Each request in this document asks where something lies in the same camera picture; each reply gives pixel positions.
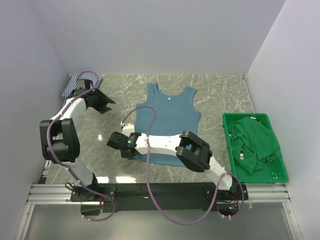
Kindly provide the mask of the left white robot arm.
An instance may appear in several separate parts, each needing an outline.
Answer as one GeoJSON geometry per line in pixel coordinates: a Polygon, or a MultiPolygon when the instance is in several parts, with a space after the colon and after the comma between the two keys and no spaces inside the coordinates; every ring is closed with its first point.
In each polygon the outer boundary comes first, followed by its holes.
{"type": "Polygon", "coordinates": [[[111,110],[108,104],[115,103],[91,80],[80,79],[61,110],[39,124],[44,159],[65,168],[74,179],[74,191],[82,193],[88,201],[99,197],[100,188],[95,174],[80,158],[81,147],[75,123],[88,108],[103,115],[111,110]]]}

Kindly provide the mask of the light blue tank top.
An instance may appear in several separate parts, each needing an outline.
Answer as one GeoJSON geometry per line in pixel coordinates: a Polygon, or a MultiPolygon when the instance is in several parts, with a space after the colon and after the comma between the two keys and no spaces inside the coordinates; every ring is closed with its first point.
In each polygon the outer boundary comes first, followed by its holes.
{"type": "Polygon", "coordinates": [[[163,93],[157,83],[147,84],[147,98],[136,111],[135,130],[138,133],[147,133],[147,130],[156,116],[149,131],[152,136],[173,136],[183,131],[198,133],[201,113],[193,105],[196,89],[186,86],[178,95],[163,93]]]}

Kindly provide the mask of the blue white striped tank top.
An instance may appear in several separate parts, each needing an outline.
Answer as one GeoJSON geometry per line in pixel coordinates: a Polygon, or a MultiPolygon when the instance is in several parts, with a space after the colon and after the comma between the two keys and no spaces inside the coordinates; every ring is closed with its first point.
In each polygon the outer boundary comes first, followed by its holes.
{"type": "Polygon", "coordinates": [[[74,72],[70,75],[69,82],[62,93],[64,99],[68,99],[75,94],[77,89],[96,89],[99,88],[103,77],[92,71],[74,72]]]}

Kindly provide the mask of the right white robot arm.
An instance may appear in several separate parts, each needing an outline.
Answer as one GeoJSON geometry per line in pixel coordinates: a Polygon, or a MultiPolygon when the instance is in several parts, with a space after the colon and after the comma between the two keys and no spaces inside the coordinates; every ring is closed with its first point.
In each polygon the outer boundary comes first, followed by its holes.
{"type": "Polygon", "coordinates": [[[196,173],[205,173],[215,184],[222,198],[230,200],[237,194],[237,181],[215,159],[210,145],[189,130],[171,136],[132,132],[128,136],[113,132],[106,144],[120,151],[122,158],[146,155],[146,162],[156,155],[174,156],[196,173]]]}

